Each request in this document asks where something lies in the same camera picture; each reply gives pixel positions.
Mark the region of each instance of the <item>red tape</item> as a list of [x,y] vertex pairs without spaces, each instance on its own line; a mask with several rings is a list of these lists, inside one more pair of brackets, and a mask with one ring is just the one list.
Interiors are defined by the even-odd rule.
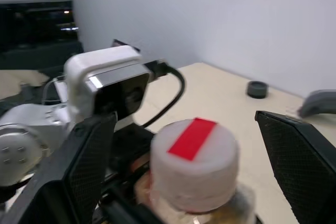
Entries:
[[192,161],[217,123],[195,118],[167,151]]

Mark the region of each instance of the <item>bottle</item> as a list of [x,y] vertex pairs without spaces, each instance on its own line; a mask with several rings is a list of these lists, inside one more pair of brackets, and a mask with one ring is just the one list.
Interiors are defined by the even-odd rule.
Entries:
[[152,141],[137,201],[167,224],[254,224],[255,195],[237,184],[238,161],[225,127],[198,118],[169,124]]

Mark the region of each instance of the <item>black cap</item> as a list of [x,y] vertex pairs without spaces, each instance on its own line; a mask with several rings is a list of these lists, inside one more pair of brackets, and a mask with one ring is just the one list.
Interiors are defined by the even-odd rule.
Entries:
[[246,94],[255,99],[263,99],[268,94],[268,85],[261,81],[250,81],[247,85]]

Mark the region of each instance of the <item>white bottle cap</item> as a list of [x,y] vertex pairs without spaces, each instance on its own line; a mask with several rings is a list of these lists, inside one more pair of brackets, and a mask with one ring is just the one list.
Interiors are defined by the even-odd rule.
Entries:
[[172,154],[172,146],[193,122],[169,124],[154,137],[152,191],[159,191],[180,210],[207,212],[226,204],[234,195],[239,148],[232,133],[215,124],[192,160]]

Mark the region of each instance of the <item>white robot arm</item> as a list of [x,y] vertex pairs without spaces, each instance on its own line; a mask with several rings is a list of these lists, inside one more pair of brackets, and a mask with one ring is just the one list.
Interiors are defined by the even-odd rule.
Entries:
[[23,104],[0,119],[0,187],[18,183],[62,144],[76,123],[93,114],[116,111],[118,121],[131,122],[151,77],[130,46],[73,56],[65,75],[67,103]]

